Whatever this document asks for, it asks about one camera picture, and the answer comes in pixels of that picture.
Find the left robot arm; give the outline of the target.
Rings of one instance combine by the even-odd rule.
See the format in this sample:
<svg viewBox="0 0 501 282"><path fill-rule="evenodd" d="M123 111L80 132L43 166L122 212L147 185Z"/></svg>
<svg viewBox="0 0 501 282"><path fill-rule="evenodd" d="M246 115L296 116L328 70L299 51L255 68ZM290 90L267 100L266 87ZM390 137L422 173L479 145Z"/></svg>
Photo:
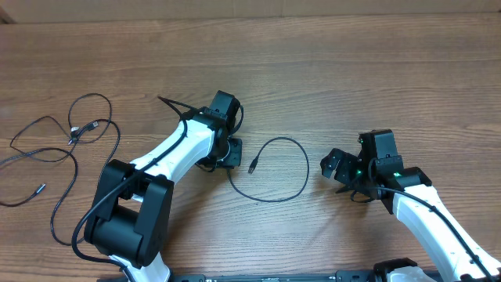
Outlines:
<svg viewBox="0 0 501 282"><path fill-rule="evenodd" d="M190 107L176 130L148 154L105 165L89 211L74 233L114 264L122 281L168 281L161 258L174 185L196 165L209 172L240 166L242 141L234 138L243 106L233 95L215 94L207 107Z"/></svg>

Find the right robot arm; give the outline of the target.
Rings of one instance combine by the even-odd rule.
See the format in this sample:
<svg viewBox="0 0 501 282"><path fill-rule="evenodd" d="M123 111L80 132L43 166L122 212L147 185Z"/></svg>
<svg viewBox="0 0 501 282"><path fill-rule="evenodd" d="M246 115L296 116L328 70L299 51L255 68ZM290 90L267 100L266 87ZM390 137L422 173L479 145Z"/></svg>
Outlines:
<svg viewBox="0 0 501 282"><path fill-rule="evenodd" d="M392 130L364 132L359 143L357 155L334 148L320 162L323 176L342 183L340 193L381 201L418 240L444 281L500 279L499 260L455 220L427 175L405 167Z"/></svg>

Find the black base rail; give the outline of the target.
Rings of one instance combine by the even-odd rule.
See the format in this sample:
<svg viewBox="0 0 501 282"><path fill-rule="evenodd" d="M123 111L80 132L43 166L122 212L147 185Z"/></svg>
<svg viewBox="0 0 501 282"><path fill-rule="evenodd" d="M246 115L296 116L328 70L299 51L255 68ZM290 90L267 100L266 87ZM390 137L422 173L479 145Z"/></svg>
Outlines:
<svg viewBox="0 0 501 282"><path fill-rule="evenodd" d="M236 276L204 276L173 275L169 281L174 282L376 282L372 270L338 270L335 273L323 274L284 274L284 275L236 275Z"/></svg>

